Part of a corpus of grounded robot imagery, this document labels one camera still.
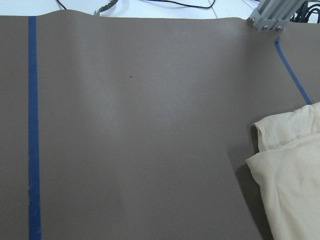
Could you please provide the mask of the cream long-sleeve printed shirt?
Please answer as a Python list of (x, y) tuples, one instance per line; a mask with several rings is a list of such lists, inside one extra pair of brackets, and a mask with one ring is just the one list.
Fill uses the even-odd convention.
[(276, 240), (320, 237), (320, 105), (255, 123), (259, 152), (246, 160)]

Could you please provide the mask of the aluminium frame post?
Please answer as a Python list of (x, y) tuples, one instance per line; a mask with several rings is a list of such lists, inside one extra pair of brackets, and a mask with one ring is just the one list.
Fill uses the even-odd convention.
[(247, 21), (258, 31), (282, 31), (304, 0), (261, 0)]

